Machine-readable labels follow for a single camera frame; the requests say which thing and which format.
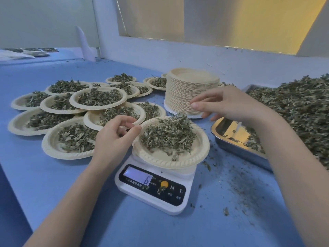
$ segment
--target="left hand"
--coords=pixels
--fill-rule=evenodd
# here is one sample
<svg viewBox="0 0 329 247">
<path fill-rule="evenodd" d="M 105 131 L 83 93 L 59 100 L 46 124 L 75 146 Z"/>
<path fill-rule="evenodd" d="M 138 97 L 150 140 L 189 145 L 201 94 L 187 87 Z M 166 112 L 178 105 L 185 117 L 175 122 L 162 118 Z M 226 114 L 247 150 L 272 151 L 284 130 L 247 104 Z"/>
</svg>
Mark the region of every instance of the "left hand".
<svg viewBox="0 0 329 247">
<path fill-rule="evenodd" d="M 95 150 L 90 165 L 109 175 L 122 161 L 142 127 L 134 126 L 136 119 L 130 116 L 116 116 L 97 133 Z"/>
</svg>

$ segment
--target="digital kitchen scale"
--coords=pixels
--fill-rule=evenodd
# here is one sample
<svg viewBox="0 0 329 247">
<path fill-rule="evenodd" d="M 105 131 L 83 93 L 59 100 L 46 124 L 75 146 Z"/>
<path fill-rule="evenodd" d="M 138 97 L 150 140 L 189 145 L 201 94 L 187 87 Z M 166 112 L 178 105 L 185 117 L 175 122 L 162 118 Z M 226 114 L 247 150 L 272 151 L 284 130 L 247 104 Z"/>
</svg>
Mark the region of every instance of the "digital kitchen scale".
<svg viewBox="0 0 329 247">
<path fill-rule="evenodd" d="M 120 191 L 165 213 L 178 215 L 188 201 L 195 166 L 171 170 L 148 164 L 133 154 L 115 175 Z"/>
</svg>

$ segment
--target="hand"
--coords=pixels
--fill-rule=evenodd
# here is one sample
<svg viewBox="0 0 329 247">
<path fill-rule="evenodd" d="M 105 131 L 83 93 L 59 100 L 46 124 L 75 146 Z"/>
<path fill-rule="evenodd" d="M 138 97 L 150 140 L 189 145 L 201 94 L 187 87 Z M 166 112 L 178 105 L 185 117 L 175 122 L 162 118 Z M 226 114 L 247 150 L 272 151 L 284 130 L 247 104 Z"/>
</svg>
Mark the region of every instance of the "hand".
<svg viewBox="0 0 329 247">
<path fill-rule="evenodd" d="M 134 126 L 136 119 L 130 116 L 116 116 L 97 133 L 96 145 L 90 165 L 101 171 L 107 171 L 108 175 L 120 164 L 134 139 L 140 133 L 142 127 Z"/>
<path fill-rule="evenodd" d="M 202 118 L 216 113 L 210 120 L 226 117 L 252 126 L 253 121 L 273 112 L 270 108 L 253 99 L 234 86 L 218 87 L 204 91 L 190 101 L 193 109 L 204 112 Z"/>
</svg>

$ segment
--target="fingernail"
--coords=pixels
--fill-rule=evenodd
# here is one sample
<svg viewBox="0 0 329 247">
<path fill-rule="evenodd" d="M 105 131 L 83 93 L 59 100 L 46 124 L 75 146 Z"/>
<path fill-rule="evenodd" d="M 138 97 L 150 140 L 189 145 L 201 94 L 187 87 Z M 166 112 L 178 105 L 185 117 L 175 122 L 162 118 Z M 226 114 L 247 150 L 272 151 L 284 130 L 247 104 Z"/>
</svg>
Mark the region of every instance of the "fingernail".
<svg viewBox="0 0 329 247">
<path fill-rule="evenodd" d="M 192 107 L 193 109 L 198 109 L 198 103 L 196 103 L 196 102 L 192 103 L 192 104 L 191 104 L 191 107 Z"/>
</svg>

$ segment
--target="right hand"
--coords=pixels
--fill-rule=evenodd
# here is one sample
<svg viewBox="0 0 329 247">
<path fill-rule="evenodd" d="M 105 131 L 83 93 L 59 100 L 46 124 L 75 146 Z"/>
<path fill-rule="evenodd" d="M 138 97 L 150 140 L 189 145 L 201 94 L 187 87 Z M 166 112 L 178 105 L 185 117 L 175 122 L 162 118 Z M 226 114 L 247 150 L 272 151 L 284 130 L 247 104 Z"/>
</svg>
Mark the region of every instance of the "right hand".
<svg viewBox="0 0 329 247">
<path fill-rule="evenodd" d="M 273 111 L 231 85 L 204 91 L 193 98 L 190 104 L 193 109 L 203 112 L 202 118 L 216 113 L 211 121 L 226 117 L 248 126 L 252 126 L 253 121 L 266 116 L 266 112 Z"/>
</svg>

